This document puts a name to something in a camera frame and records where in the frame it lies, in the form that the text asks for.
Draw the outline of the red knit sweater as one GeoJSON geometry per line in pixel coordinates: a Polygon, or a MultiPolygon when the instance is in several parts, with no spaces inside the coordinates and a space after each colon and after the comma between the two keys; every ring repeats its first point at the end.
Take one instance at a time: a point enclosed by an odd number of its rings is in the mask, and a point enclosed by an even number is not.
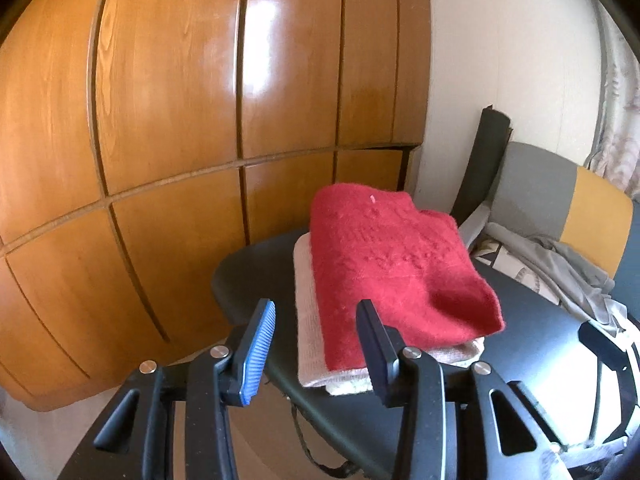
{"type": "Polygon", "coordinates": [[[406,192],[326,186],[312,200],[309,234],[324,362],[332,372],[366,365],[356,330],[362,300],[422,350],[457,347],[506,326],[454,219],[419,209],[406,192]]]}

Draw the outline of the cream folded sweater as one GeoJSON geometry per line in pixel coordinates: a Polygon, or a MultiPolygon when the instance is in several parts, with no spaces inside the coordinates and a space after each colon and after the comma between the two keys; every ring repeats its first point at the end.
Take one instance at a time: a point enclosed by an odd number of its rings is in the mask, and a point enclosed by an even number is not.
{"type": "MultiPolygon", "coordinates": [[[[355,313],[339,306],[330,315],[337,333],[324,339],[312,265],[311,237],[296,240],[293,249],[295,307],[297,314],[298,380],[305,388],[325,388],[332,396],[346,396],[372,389],[355,327],[355,313]]],[[[381,318],[397,328],[407,344],[417,346],[442,363],[467,366],[484,351],[486,335],[472,326],[467,340],[446,336],[451,318],[426,304],[424,276],[408,261],[388,269],[370,269],[358,292],[370,296],[381,308],[381,318]]]]}

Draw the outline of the cream patterned pillow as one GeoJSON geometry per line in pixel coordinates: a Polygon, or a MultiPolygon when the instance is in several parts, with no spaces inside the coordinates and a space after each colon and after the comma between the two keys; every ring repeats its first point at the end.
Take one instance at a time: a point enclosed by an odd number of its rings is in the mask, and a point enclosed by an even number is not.
{"type": "Polygon", "coordinates": [[[560,298],[544,280],[498,240],[484,238],[472,250],[472,257],[536,292],[552,304],[560,304],[560,298]]]}

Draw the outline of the grey hoodie garment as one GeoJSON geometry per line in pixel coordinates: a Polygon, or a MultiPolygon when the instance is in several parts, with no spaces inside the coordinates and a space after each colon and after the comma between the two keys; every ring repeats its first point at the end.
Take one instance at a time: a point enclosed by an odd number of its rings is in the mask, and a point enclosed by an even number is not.
{"type": "Polygon", "coordinates": [[[611,296],[614,280],[573,248],[549,237],[521,236],[496,222],[488,222],[484,233],[534,270],[574,318],[597,322],[612,335],[624,329],[627,308],[611,296]]]}

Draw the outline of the colour block sofa cushion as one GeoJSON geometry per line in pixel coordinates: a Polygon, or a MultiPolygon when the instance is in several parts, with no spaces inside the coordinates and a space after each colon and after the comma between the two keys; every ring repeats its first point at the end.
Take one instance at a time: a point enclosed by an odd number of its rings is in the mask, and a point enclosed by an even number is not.
{"type": "Polygon", "coordinates": [[[639,316],[639,204],[568,159],[513,142],[504,153],[490,220],[553,242],[604,272],[613,298],[639,316]]]}

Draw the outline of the black rolled mat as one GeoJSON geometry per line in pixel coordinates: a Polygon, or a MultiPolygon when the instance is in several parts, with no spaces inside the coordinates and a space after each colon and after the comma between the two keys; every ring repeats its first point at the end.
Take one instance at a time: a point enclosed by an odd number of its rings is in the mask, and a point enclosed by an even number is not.
{"type": "Polygon", "coordinates": [[[511,119],[492,105],[482,109],[465,173],[450,214],[459,226],[489,196],[512,133],[511,119]]]}

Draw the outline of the wooden wardrobe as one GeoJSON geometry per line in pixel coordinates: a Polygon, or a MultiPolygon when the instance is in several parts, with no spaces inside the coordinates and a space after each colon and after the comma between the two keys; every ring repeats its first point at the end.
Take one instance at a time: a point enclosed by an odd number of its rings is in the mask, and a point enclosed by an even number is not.
{"type": "Polygon", "coordinates": [[[221,260],[416,186],[431,0],[1,0],[1,385],[35,411],[227,333],[221,260]]]}

